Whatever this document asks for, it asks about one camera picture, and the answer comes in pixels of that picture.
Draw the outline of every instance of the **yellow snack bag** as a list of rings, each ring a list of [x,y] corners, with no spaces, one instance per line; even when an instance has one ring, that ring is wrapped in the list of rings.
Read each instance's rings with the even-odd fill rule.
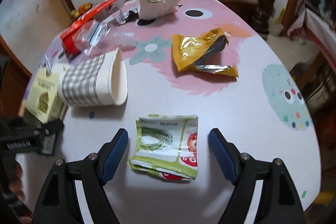
[[[221,28],[208,31],[202,37],[173,35],[172,56],[178,71],[195,70],[214,74],[238,77],[236,67],[204,65],[203,63],[224,50],[228,40]]]
[[[188,67],[200,59],[221,35],[224,35],[221,28],[210,30],[202,37],[173,35],[172,54],[177,70],[184,71],[189,69]]]

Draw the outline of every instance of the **checkered paper cup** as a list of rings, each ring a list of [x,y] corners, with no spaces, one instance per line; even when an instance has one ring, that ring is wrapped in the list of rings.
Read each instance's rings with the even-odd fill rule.
[[[127,93],[126,66],[119,49],[70,65],[58,79],[58,94],[70,106],[119,106]]]

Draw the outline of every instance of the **gold foil wrapper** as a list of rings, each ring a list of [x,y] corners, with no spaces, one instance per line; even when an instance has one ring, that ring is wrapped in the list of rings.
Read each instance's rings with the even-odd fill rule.
[[[172,37],[172,56],[177,70],[188,70],[190,65],[206,54],[211,45],[221,35],[224,35],[221,28],[208,31],[202,37],[185,37],[174,34]]]
[[[207,73],[214,73],[218,75],[228,75],[238,77],[238,72],[235,66],[199,65],[194,66],[194,70]]]

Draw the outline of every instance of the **crumpled tissue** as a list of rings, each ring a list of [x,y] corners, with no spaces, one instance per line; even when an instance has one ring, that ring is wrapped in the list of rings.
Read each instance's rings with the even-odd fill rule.
[[[139,19],[152,20],[172,13],[180,0],[139,0]]]

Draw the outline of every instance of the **blue gripper pad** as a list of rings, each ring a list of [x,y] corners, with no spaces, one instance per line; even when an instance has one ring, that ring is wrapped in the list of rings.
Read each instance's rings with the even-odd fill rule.
[[[228,143],[225,138],[222,136],[221,132],[217,128],[213,128],[209,135],[208,135],[208,142],[210,149],[215,155],[215,158],[219,164],[219,167],[221,168],[223,175],[227,180],[229,180],[233,185],[237,182],[237,173],[238,173],[238,166],[239,162],[237,160],[233,160],[232,156],[233,154],[237,153],[237,156],[239,155],[239,151],[236,149],[236,147]]]
[[[105,143],[100,151],[97,174],[100,177],[103,185],[110,181],[120,163],[120,160],[126,150],[128,144],[128,133],[121,128],[114,136],[111,142]]]

